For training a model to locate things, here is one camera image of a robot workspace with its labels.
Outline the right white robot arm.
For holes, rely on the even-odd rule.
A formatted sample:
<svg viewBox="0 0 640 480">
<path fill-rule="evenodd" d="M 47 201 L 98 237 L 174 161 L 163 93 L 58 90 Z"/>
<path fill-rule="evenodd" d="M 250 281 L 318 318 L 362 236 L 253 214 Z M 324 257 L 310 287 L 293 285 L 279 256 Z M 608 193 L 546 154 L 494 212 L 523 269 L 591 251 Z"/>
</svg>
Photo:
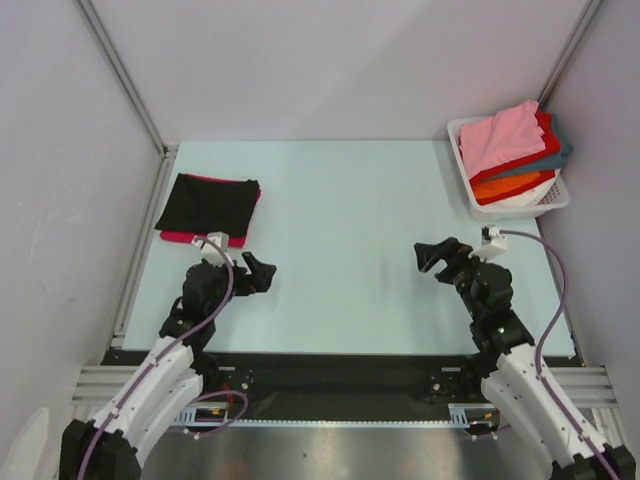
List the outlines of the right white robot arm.
<svg viewBox="0 0 640 480">
<path fill-rule="evenodd" d="M 456 289 L 470 314 L 478 352 L 461 376 L 463 393 L 496 407 L 551 479 L 635 478 L 632 453 L 612 445 L 582 415 L 513 310 L 512 274 L 490 260 L 504 241 L 486 236 L 479 250 L 454 237 L 414 246 L 419 271 L 444 262 L 435 277 Z"/>
</svg>

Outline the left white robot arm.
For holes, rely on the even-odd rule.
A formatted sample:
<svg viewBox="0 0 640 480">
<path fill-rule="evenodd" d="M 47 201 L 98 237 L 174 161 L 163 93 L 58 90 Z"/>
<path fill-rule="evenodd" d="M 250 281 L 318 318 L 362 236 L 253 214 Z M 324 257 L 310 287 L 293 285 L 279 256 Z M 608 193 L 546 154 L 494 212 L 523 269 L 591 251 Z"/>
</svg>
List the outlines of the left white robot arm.
<svg viewBox="0 0 640 480">
<path fill-rule="evenodd" d="M 238 420 L 229 408 L 248 409 L 243 388 L 232 389 L 204 349 L 215 319 L 235 297 L 267 292 L 277 272 L 250 253 L 237 264 L 221 253 L 191 266 L 159 337 L 121 389 L 90 419 L 72 420 L 62 435 L 61 479 L 138 479 L 149 454 L 190 404 L 221 400 L 218 429 Z"/>
</svg>

